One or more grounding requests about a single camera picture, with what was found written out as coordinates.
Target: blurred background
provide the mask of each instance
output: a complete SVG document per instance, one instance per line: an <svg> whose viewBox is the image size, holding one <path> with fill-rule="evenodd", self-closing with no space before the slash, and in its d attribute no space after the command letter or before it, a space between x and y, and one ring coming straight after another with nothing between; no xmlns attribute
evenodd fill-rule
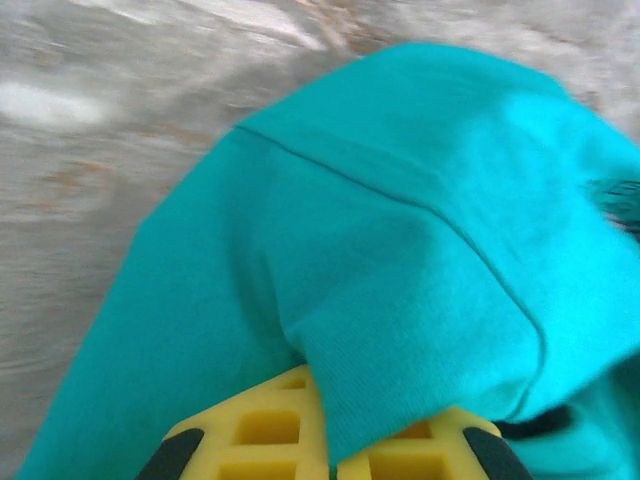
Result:
<svg viewBox="0 0 640 480"><path fill-rule="evenodd" d="M0 2L0 480L136 224L233 123L409 40L546 71L640 140L640 0Z"/></svg>

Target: yellow plastic object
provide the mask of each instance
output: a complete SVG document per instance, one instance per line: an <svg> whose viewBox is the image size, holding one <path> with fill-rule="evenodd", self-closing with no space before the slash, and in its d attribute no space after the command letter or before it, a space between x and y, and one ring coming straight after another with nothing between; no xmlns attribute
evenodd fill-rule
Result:
<svg viewBox="0 0 640 480"><path fill-rule="evenodd" d="M492 434L491 438L500 436L492 423L462 409L449 408L344 461L338 466L337 478L492 480L463 433L468 427L478 427ZM173 474L176 476L164 477L163 473L163 478L329 480L330 477L320 397L307 366L286 372L179 423L165 441L189 432L203 435L193 446L195 452L192 455L188 452L186 467L180 467ZM138 478L152 476L158 478L157 473Z"/></svg>

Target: turquoise fabric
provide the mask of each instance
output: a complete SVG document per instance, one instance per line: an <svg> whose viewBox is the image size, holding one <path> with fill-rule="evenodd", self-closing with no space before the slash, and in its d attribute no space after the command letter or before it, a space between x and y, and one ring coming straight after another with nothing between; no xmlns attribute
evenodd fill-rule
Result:
<svg viewBox="0 0 640 480"><path fill-rule="evenodd" d="M638 148L489 55L409 44L312 83L142 223L18 479L130 480L172 425L305 362L333 465L450 405L567 403L570 429L512 442L536 478L640 478L640 247L610 179L640 181Z"/></svg>

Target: black rubber part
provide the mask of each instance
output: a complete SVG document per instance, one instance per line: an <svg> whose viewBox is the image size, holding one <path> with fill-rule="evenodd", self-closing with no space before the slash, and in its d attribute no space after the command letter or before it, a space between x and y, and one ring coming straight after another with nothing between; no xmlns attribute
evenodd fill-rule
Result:
<svg viewBox="0 0 640 480"><path fill-rule="evenodd" d="M477 427L465 428L463 433L489 480L533 480L502 438Z"/></svg>
<svg viewBox="0 0 640 480"><path fill-rule="evenodd" d="M204 431L191 428L167 438L135 480L180 480L203 437Z"/></svg>
<svg viewBox="0 0 640 480"><path fill-rule="evenodd" d="M549 410L523 423L493 422L503 438L525 440L527 438L551 435L569 428L573 423L571 410L566 405Z"/></svg>

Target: sweatshirt sleeve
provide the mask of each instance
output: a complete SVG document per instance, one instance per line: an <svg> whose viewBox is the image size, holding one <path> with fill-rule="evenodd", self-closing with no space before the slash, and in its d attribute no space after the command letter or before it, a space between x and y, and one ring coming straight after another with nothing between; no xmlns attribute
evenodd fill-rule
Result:
<svg viewBox="0 0 640 480"><path fill-rule="evenodd" d="M287 340L309 363L332 465L453 404L506 418L540 336L436 212L274 147L261 238Z"/></svg>

